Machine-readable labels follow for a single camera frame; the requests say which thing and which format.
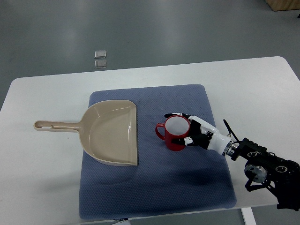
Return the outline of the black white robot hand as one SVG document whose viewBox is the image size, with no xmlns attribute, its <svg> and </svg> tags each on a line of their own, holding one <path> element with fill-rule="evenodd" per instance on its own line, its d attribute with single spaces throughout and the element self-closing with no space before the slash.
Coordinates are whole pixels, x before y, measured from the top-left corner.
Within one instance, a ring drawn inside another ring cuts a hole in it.
<svg viewBox="0 0 300 225">
<path fill-rule="evenodd" d="M 167 119 L 173 115 L 182 115 L 190 123 L 188 136 L 184 139 L 175 139 L 173 143 L 186 146 L 199 146 L 205 150 L 213 150 L 220 155 L 227 155 L 236 142 L 228 135 L 223 135 L 220 131 L 205 120 L 185 113 L 167 113 Z"/>
</svg>

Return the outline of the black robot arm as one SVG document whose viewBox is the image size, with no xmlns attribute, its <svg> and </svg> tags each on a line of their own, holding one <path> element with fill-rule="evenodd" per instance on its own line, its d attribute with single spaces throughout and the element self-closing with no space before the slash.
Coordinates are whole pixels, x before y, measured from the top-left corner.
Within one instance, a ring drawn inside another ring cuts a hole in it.
<svg viewBox="0 0 300 225">
<path fill-rule="evenodd" d="M 248 178 L 247 191 L 262 188 L 269 190 L 278 201 L 278 209 L 300 210 L 300 165 L 268 152 L 267 148 L 244 138 L 239 140 L 226 120 L 223 120 L 229 135 L 235 138 L 227 152 L 231 160 L 246 159 L 244 174 Z"/>
</svg>

